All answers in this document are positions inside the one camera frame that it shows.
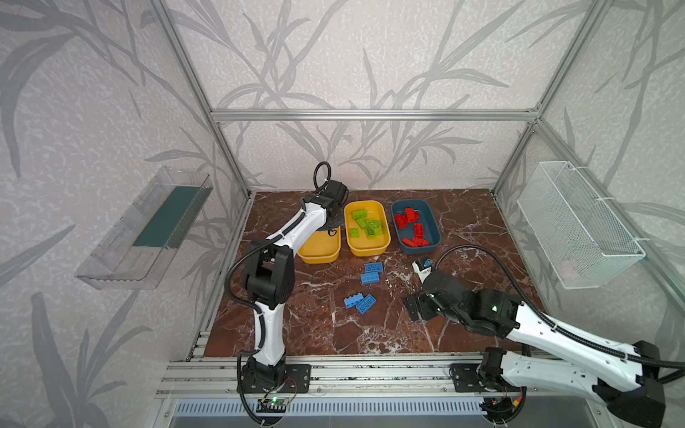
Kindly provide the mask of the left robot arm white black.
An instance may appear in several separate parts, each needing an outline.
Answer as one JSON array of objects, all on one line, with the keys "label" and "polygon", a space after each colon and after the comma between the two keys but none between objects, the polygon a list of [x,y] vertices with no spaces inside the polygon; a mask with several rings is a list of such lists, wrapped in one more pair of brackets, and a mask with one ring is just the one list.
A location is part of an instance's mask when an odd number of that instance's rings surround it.
[{"label": "left robot arm white black", "polygon": [[225,293],[251,309],[255,322],[254,348],[240,353],[247,358],[237,366],[240,381],[263,390],[285,383],[284,309],[295,287],[295,255],[317,231],[339,228],[348,194],[348,187],[336,180],[315,185],[294,217],[266,239],[251,242],[229,269]]}]

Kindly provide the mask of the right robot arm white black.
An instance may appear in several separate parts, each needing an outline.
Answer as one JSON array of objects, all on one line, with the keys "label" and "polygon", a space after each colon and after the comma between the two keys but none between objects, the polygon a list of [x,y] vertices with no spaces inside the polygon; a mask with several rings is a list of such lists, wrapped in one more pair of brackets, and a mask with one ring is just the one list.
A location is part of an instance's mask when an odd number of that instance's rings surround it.
[{"label": "right robot arm white black", "polygon": [[668,365],[652,343],[627,344],[592,335],[547,317],[516,296],[493,289],[473,291],[440,271],[426,272],[421,292],[403,303],[413,321],[445,317],[470,333],[549,353],[549,358],[535,358],[489,347],[471,374],[455,374],[458,384],[500,392],[569,392],[605,405],[634,426],[663,423],[666,400],[659,370]]}]

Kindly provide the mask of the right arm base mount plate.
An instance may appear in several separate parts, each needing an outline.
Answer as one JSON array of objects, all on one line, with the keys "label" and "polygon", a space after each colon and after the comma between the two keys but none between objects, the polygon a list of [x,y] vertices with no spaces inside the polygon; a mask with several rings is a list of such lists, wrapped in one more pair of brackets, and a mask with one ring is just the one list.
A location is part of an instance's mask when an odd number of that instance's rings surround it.
[{"label": "right arm base mount plate", "polygon": [[455,363],[449,367],[449,377],[455,392],[505,392],[511,388],[503,379],[482,376],[480,363]]}]

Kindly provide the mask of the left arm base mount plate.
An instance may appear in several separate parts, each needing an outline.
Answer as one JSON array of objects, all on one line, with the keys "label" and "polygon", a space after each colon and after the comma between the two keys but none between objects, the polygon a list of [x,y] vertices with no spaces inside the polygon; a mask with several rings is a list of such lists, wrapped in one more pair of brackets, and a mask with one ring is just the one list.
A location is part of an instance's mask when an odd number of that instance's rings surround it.
[{"label": "left arm base mount plate", "polygon": [[239,392],[256,394],[268,391],[307,393],[310,389],[311,365],[280,364],[265,366],[260,363],[241,367]]}]

